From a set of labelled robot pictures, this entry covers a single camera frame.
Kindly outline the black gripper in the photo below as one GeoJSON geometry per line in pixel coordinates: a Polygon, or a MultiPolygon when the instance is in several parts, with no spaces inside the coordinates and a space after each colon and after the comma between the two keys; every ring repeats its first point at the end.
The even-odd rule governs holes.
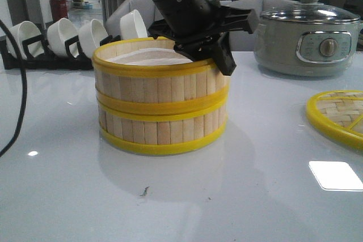
{"type": "Polygon", "coordinates": [[[163,16],[149,28],[153,38],[173,40],[175,50],[193,61],[212,58],[223,75],[232,75],[237,65],[230,50],[229,33],[254,33],[258,25],[255,10],[223,6],[219,0],[153,2],[163,16]]]}

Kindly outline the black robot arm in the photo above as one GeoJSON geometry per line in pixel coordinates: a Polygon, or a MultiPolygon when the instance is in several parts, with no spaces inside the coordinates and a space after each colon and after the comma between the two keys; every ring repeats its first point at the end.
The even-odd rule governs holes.
{"type": "Polygon", "coordinates": [[[211,58],[223,75],[236,68],[229,43],[231,31],[256,30],[253,9],[224,6],[220,0],[152,0],[163,16],[149,27],[153,38],[175,42],[174,50],[192,61],[211,58]]]}

